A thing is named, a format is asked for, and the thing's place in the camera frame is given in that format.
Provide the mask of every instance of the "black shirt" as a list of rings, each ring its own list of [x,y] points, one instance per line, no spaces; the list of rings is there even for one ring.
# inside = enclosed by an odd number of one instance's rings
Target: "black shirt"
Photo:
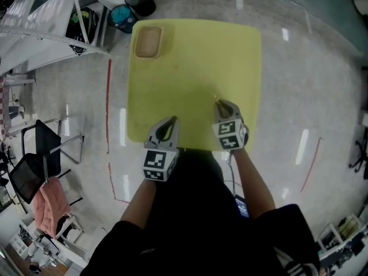
[[[81,275],[318,275],[319,257],[299,207],[244,218],[222,179],[211,153],[186,151],[168,181],[157,182],[145,230],[116,223]]]

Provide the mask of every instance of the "black sleeve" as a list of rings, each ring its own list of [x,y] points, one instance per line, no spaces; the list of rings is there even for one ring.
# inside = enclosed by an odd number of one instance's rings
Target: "black sleeve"
[[[316,272],[318,275],[320,262],[315,241],[297,205],[264,213],[255,223],[265,235],[267,245],[272,245],[285,271],[306,269],[309,270],[306,275],[315,275]]]
[[[132,264],[141,253],[142,233],[143,230],[132,223],[117,222],[97,246],[80,275],[103,275],[107,267],[111,271],[118,271],[122,260],[125,264]]]

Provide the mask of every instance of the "white shelf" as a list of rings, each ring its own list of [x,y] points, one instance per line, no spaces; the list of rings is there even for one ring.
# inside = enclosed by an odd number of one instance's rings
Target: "white shelf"
[[[104,12],[103,10],[105,7],[100,2],[93,3],[91,5],[88,5],[87,7],[95,11],[96,14],[98,15],[96,33],[91,42],[92,46],[96,46],[98,35],[100,34],[100,29],[101,31],[106,29],[107,15],[105,16],[104,21],[102,22],[102,14]],[[84,53],[81,54],[81,56],[91,53],[93,53],[93,51],[85,50]],[[23,74],[25,72],[32,71],[36,68],[46,66],[47,64],[55,63],[64,59],[74,58],[77,56],[78,55],[74,53],[74,51],[70,48],[68,44],[53,42],[53,44],[49,48],[41,52],[38,52],[37,54],[29,58],[26,62],[22,63],[20,66],[14,69],[14,72],[19,72]]]

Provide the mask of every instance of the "mesh chair back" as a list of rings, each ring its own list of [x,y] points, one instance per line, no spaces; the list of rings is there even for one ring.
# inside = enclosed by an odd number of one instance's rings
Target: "mesh chair back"
[[[25,154],[9,173],[9,179],[14,190],[30,204],[39,188],[45,182],[42,156]]]
[[[55,147],[61,145],[61,137],[40,120],[36,121],[35,130],[37,154],[44,155]],[[60,150],[57,150],[47,157],[47,173],[49,177],[54,177],[59,175],[61,171]]]

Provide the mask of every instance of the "white cube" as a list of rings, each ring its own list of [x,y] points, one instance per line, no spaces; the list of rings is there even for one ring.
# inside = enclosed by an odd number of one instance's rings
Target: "white cube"
[[[213,124],[212,129],[223,150],[236,150],[244,147],[244,138],[248,132],[241,119]]]
[[[177,156],[176,151],[147,150],[143,165],[145,179],[166,181],[175,168]]]

